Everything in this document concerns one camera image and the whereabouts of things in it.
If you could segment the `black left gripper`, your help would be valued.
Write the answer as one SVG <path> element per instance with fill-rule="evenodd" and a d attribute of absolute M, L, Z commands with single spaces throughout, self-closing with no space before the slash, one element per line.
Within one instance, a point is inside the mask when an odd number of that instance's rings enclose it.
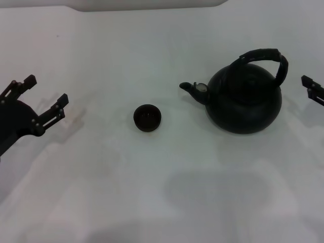
<path fill-rule="evenodd" d="M 42 136 L 51 126 L 65 118 L 64 107 L 69 103 L 67 94 L 41 115 L 18 98 L 37 84 L 34 75 L 29 75 L 22 83 L 16 80 L 1 93 L 1 154 L 4 154 L 21 137 Z"/>

